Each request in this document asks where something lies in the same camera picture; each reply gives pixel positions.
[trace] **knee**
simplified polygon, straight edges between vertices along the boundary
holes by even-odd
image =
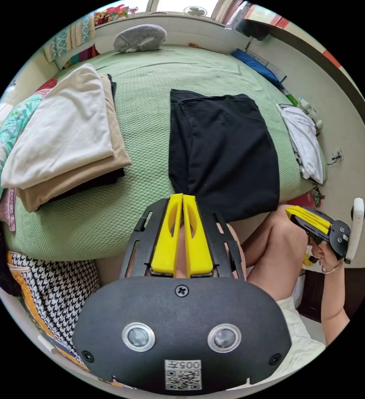
[[[294,247],[307,247],[307,233],[301,227],[291,222],[286,214],[284,218],[275,221],[273,231],[277,233],[285,243],[290,243]]]
[[[291,207],[292,205],[287,205],[287,204],[283,204],[283,205],[278,205],[277,210],[275,211],[275,214],[279,217],[284,217],[287,218],[288,215],[286,214],[286,209]]]

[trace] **yellow controller attachment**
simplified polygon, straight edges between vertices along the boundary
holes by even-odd
[[[170,196],[153,253],[151,268],[154,273],[175,277],[180,227],[183,214],[187,275],[206,275],[212,272],[213,262],[207,244],[195,197]]]

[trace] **finger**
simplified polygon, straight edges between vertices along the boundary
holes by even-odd
[[[320,249],[321,249],[322,251],[326,251],[326,250],[328,249],[328,246],[329,246],[329,244],[328,244],[327,241],[323,241],[323,242],[321,242],[321,244],[319,245],[319,247],[320,247]]]
[[[321,248],[318,245],[316,245],[316,244],[312,245],[311,253],[316,258],[322,258],[324,256],[324,251],[321,250]]]

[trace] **houndstooth fabric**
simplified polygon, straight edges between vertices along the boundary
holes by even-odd
[[[12,262],[16,267],[30,268],[23,276],[40,318],[82,363],[73,347],[72,336],[81,308],[100,288],[94,261],[39,261],[13,253]]]

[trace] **fan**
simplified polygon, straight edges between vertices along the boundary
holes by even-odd
[[[207,11],[202,7],[186,7],[184,8],[184,14],[190,17],[204,17],[207,15]]]

